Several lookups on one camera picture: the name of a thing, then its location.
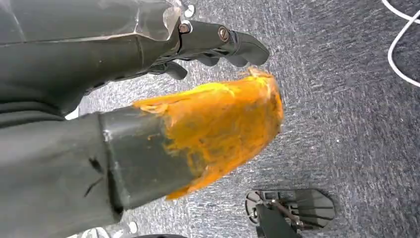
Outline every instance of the robotic hand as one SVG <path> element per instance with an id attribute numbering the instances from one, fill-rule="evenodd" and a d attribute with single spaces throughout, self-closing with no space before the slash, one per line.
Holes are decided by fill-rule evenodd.
<path id="1" fill-rule="evenodd" d="M 2 237 L 65 237 L 112 224 L 123 210 L 203 172 L 162 147 L 170 140 L 164 120 L 144 108 L 64 119 L 107 82 L 147 73 L 184 78 L 174 60 L 267 60 L 254 37 L 181 22 L 180 14 L 165 0 L 0 0 Z M 278 91 L 273 95 L 277 110 Z M 277 123 L 250 156 L 275 136 Z"/>

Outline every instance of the carpeted floor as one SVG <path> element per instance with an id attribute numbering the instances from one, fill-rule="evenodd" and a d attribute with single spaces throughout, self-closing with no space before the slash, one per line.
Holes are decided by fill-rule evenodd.
<path id="1" fill-rule="evenodd" d="M 390 1 L 408 15 L 420 1 Z M 407 21 L 380 0 L 200 0 L 195 20 L 253 34 L 271 52 L 263 66 L 282 87 L 285 124 L 260 155 L 206 189 L 128 212 L 112 234 L 137 222 L 138 234 L 256 238 L 244 213 L 252 188 L 317 188 L 338 206 L 323 233 L 305 237 L 420 237 L 420 88 L 391 71 L 386 54 Z M 397 45 L 400 69 L 420 79 L 420 26 Z M 109 111 L 132 101 L 236 79 L 226 61 L 183 63 L 189 76 L 144 76 L 112 83 L 81 104 Z"/>

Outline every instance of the plastic wrap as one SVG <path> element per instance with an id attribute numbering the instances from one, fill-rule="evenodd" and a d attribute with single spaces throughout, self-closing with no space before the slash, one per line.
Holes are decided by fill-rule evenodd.
<path id="1" fill-rule="evenodd" d="M 181 15 L 178 4 L 175 0 L 0 0 L 0 44 L 127 35 L 165 41 Z"/>

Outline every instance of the bolt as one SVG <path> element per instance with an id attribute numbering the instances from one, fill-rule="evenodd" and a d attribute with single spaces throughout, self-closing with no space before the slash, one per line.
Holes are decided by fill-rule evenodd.
<path id="1" fill-rule="evenodd" d="M 183 34 L 189 33 L 190 27 L 187 24 L 183 23 L 179 25 L 178 30 L 179 30 L 179 33 L 183 33 Z"/>
<path id="2" fill-rule="evenodd" d="M 224 26 L 219 27 L 218 31 L 219 37 L 223 42 L 229 41 L 229 32 L 227 31 L 227 28 Z"/>

